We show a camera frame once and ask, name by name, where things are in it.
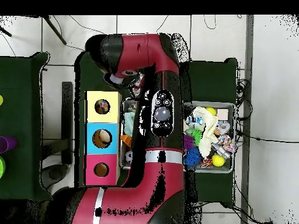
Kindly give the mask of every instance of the orange toy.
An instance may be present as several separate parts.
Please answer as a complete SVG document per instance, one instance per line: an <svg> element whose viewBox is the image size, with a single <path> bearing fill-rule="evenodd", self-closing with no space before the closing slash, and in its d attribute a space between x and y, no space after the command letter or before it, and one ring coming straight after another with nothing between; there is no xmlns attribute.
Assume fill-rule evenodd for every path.
<svg viewBox="0 0 299 224"><path fill-rule="evenodd" d="M128 135L120 136L120 140L122 140L127 146L131 147L131 140L132 138Z"/></svg>

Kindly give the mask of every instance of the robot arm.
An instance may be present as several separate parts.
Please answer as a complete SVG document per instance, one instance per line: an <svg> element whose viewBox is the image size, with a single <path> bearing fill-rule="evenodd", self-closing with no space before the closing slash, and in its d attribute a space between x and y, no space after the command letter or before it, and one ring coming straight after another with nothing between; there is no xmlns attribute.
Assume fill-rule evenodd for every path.
<svg viewBox="0 0 299 224"><path fill-rule="evenodd" d="M133 161L122 187L88 188L72 224L182 224L183 122L179 63L166 34L98 35L86 42L105 80L145 81L134 123Z"/></svg>

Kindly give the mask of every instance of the purple pompom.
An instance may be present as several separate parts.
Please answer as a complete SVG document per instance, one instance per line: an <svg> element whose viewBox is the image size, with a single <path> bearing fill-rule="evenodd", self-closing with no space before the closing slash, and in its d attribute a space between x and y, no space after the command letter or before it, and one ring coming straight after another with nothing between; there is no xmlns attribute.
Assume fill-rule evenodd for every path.
<svg viewBox="0 0 299 224"><path fill-rule="evenodd" d="M188 135L184 135L184 149L190 149L194 147L194 140Z"/></svg>

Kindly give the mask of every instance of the green table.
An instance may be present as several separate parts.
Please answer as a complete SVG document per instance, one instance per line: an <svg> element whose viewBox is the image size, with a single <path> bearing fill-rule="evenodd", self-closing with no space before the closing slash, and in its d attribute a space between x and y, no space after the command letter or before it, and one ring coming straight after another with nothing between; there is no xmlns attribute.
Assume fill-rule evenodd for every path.
<svg viewBox="0 0 299 224"><path fill-rule="evenodd" d="M0 135L18 140L1 156L6 171L0 178L0 199L51 200L40 185L41 102L40 73L48 53L30 58L0 57Z"/></svg>
<svg viewBox="0 0 299 224"><path fill-rule="evenodd" d="M236 68L237 61L228 59L225 62L193 61L181 66L181 84L183 101L227 102L236 101ZM75 63L76 100L75 112L77 169L75 181L83 185L84 161L84 92L86 90L115 91L115 88L103 80L103 74L92 62L89 54L82 52ZM131 97L128 90L119 90L123 98ZM127 177L128 170L122 170L118 185ZM232 204L233 172L229 174L196 174L196 188L199 201L223 201Z"/></svg>

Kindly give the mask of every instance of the yellow ball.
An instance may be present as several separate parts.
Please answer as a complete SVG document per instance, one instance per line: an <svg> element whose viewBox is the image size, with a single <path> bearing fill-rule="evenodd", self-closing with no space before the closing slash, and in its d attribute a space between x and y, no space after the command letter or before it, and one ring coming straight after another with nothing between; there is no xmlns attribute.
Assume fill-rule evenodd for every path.
<svg viewBox="0 0 299 224"><path fill-rule="evenodd" d="M216 110L215 110L215 109L213 109L212 107L207 107L206 109L207 109L207 111L209 111L213 116L216 116Z"/></svg>
<svg viewBox="0 0 299 224"><path fill-rule="evenodd" d="M224 159L224 157L222 157L220 155L213 155L212 163L215 167L221 167L225 163L225 159Z"/></svg>

